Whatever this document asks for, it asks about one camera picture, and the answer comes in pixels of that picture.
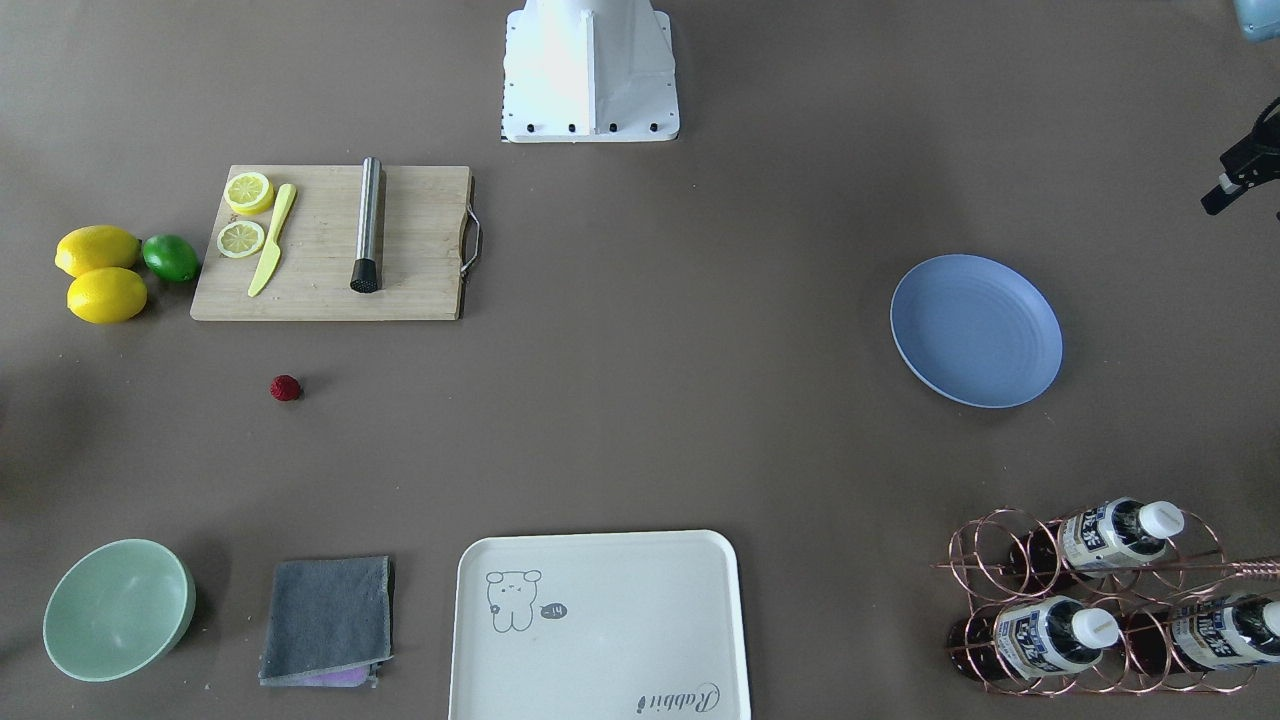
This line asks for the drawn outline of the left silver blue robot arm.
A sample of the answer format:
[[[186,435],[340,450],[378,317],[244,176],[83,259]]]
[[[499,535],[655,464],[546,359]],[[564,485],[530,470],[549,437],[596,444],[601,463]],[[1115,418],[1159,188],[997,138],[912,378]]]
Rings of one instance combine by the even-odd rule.
[[[1235,0],[1233,6],[1244,40],[1262,44],[1279,37],[1279,0]]]

